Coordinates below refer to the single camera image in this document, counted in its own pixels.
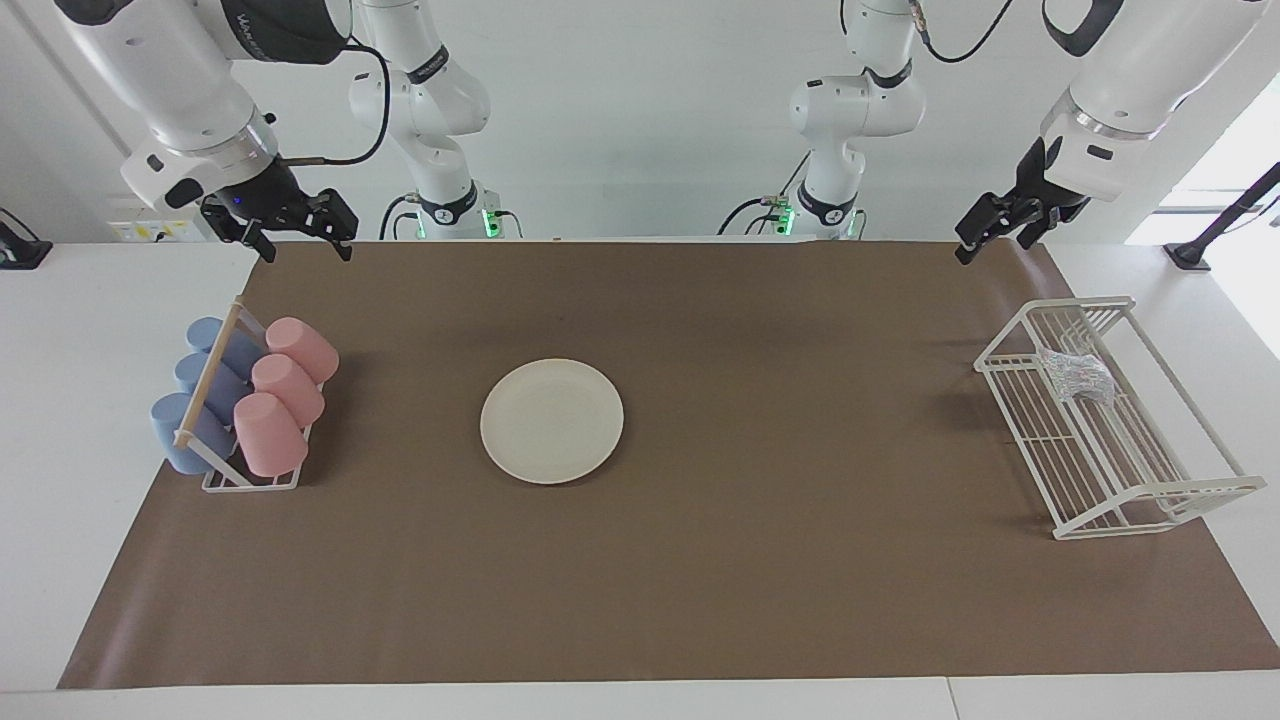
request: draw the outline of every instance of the dish rack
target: dish rack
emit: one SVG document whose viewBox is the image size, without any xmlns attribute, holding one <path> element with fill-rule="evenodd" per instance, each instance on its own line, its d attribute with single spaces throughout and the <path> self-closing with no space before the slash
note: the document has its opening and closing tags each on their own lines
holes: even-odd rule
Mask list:
<svg viewBox="0 0 1280 720">
<path fill-rule="evenodd" d="M 1057 539 L 1169 530 L 1266 487 L 1240 469 L 1133 307 L 1132 297 L 1028 302 L 974 363 L 1048 506 Z M 1171 451 L 1103 340 L 1121 323 L 1142 341 L 1234 477 L 1193 479 Z M 1115 402 L 1060 397 L 1042 350 L 1100 359 L 1115 379 Z"/>
<path fill-rule="evenodd" d="M 214 452 L 204 441 L 196 437 L 196 420 L 200 416 L 200 410 L 205 405 L 205 398 L 209 397 L 209 388 L 214 382 L 214 373 L 218 369 L 218 364 L 223 361 L 223 355 L 227 352 L 227 345 L 230 342 L 232 333 L 237 329 L 243 331 L 253 340 L 259 346 L 266 348 L 266 329 L 256 318 L 244 307 L 243 297 L 237 296 L 232 302 L 230 310 L 227 313 L 227 318 L 223 320 L 223 329 L 218 333 L 214 340 L 214 346 L 209 350 L 209 361 L 205 364 L 205 370 L 200 374 L 200 380 L 196 383 L 196 389 L 191 393 L 191 402 L 187 405 L 187 414 L 182 418 L 182 425 L 174 432 L 174 447 L 178 450 L 191 448 L 196 455 L 201 456 L 206 462 L 212 465 L 212 470 L 205 473 L 204 480 L 201 482 L 201 488 L 210 493 L 223 493 L 223 492 L 266 492 L 266 491 L 282 491 L 293 489 L 298 487 L 298 478 L 302 475 L 302 465 L 298 465 L 292 473 L 278 475 L 275 478 L 259 478 L 246 469 L 241 471 L 229 460 L 236 460 L 238 464 L 243 464 L 242 457 L 238 456 L 239 442 L 232 448 L 232 456 L 229 460 L 223 460 Z M 324 383 L 319 386 L 320 392 L 324 392 Z M 307 425 L 302 429 L 302 438 L 308 443 L 311 442 L 311 427 Z"/>
</svg>

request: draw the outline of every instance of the white plate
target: white plate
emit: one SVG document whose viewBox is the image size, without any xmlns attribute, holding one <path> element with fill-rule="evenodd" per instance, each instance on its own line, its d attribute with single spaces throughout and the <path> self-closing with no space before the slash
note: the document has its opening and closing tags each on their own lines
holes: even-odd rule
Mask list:
<svg viewBox="0 0 1280 720">
<path fill-rule="evenodd" d="M 622 398 L 599 370 L 576 360 L 516 368 L 489 392 L 480 437 L 507 474 L 541 486 L 595 470 L 622 437 Z"/>
</svg>

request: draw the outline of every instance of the cup rack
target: cup rack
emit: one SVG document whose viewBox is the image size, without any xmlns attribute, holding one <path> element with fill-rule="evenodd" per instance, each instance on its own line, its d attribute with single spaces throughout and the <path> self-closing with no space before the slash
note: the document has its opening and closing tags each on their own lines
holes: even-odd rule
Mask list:
<svg viewBox="0 0 1280 720">
<path fill-rule="evenodd" d="M 1076 539 L 1169 530 L 1266 487 L 1248 475 L 1133 316 L 1132 297 L 1028 302 L 987 346 L 983 374 L 1053 519 Z M 1128 324 L 1234 477 L 1193 479 L 1107 347 Z M 1041 350 L 1093 355 L 1116 383 L 1114 404 L 1062 398 Z"/>
<path fill-rule="evenodd" d="M 223 328 L 218 333 L 216 340 L 214 340 L 214 346 L 209 350 L 209 363 L 205 365 L 204 373 L 200 374 L 200 380 L 196 383 L 196 389 L 192 392 L 191 402 L 187 405 L 187 414 L 182 418 L 182 425 L 174 432 L 174 447 L 178 450 L 192 450 L 196 455 L 201 456 L 206 462 L 209 462 L 214 469 L 205 473 L 204 480 L 201 482 L 201 488 L 209 493 L 223 493 L 223 492 L 270 492 L 270 491 L 283 491 L 293 489 L 298 487 L 298 478 L 302 475 L 302 465 L 300 465 L 292 473 L 278 475 L 275 478 L 259 478 L 253 475 L 247 469 L 241 471 L 232 462 L 218 456 L 207 445 L 201 441 L 195 432 L 196 419 L 200 416 L 200 410 L 205 405 L 205 400 L 209 397 L 209 388 L 214 382 L 214 372 L 218 368 L 218 363 L 221 363 L 223 355 L 227 352 L 227 345 L 230 342 L 232 333 L 237 329 L 243 331 L 253 342 L 266 348 L 266 329 L 262 327 L 252 313 L 244 307 L 243 296 L 237 296 L 232 302 L 230 310 L 227 311 L 227 318 L 223 320 Z M 320 391 L 324 392 L 324 383 L 319 386 Z M 311 428 L 307 425 L 302 429 L 302 437 L 310 442 L 311 441 Z M 237 451 L 239 450 L 239 443 L 232 450 L 232 459 L 236 459 Z"/>
</svg>

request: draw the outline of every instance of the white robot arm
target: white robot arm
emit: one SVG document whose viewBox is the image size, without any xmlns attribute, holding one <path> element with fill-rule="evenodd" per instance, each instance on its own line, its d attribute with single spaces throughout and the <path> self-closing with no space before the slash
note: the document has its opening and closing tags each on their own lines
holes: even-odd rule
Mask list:
<svg viewBox="0 0 1280 720">
<path fill-rule="evenodd" d="M 347 0 L 56 0 L 70 36 L 151 137 L 122 174 L 155 209 L 205 199 L 224 241 L 270 261 L 262 231 L 328 240 L 351 258 L 355 214 L 333 190 L 308 196 L 278 156 L 275 137 L 232 59 L 332 61 L 351 35 Z"/>
<path fill-rule="evenodd" d="M 983 195 L 956 225 L 960 261 L 1019 228 L 1018 242 L 1030 247 L 1091 199 L 1115 200 L 1151 141 L 1253 32 L 1270 1 L 1092 0 L 1066 32 L 1046 0 L 1050 35 L 1084 67 L 1019 163 L 1014 188 Z"/>
<path fill-rule="evenodd" d="M 909 0 L 858 0 L 847 13 L 847 47 L 856 76 L 809 81 L 791 96 L 791 123 L 813 155 L 791 192 L 792 232 L 844 237 L 867 168 L 854 149 L 861 137 L 911 132 L 924 118 L 924 91 L 911 77 L 915 20 Z"/>
<path fill-rule="evenodd" d="M 471 177 L 462 149 L 449 137 L 484 129 L 489 94 L 449 58 L 426 0 L 360 0 L 360 9 L 374 47 L 393 68 L 387 135 L 417 186 L 413 200 L 426 237 L 493 234 L 485 209 L 497 205 L 497 196 Z M 379 79 L 361 76 L 351 86 L 352 111 L 372 128 L 381 122 Z"/>
</svg>

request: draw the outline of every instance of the green indicator light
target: green indicator light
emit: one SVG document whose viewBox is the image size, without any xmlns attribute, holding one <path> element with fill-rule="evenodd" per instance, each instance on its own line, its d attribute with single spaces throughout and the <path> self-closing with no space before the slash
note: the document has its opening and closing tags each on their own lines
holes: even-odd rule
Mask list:
<svg viewBox="0 0 1280 720">
<path fill-rule="evenodd" d="M 484 224 L 489 237 L 498 237 L 502 234 L 502 225 L 498 224 L 498 219 L 489 210 L 484 211 Z"/>
<path fill-rule="evenodd" d="M 796 224 L 796 211 L 787 208 L 785 215 L 782 215 L 782 222 L 778 223 L 778 234 L 791 234 L 791 228 Z"/>
</svg>

